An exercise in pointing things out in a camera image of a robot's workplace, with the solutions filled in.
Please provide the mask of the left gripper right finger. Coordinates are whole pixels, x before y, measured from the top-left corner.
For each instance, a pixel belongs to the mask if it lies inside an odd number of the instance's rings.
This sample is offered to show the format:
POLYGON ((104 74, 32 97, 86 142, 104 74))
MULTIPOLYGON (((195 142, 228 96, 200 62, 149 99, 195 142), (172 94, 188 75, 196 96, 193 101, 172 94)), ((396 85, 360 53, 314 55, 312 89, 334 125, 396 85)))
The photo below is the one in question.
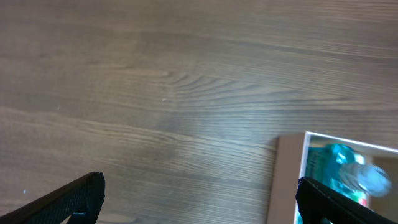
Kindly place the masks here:
POLYGON ((295 199, 303 224, 395 224, 310 177, 299 179, 295 199))

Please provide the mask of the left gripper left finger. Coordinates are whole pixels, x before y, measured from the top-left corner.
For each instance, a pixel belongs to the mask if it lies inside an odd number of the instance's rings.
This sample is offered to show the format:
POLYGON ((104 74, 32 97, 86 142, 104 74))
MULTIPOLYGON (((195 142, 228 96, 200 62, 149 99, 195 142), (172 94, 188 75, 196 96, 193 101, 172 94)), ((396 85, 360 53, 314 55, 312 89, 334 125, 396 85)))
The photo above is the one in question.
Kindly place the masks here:
POLYGON ((1 223, 96 223, 104 198, 103 173, 90 172, 1 216, 1 223))

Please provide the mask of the teal mouthwash bottle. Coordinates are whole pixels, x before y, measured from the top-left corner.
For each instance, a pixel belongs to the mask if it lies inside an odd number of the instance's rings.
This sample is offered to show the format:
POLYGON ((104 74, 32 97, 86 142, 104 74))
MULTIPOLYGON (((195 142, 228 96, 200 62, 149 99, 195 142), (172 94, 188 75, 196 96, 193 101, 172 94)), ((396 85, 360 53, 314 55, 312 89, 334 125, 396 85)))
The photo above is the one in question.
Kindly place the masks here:
MULTIPOLYGON (((396 150, 345 144, 310 147, 303 177, 397 223, 396 150)), ((296 223, 303 223, 298 206, 296 223)))

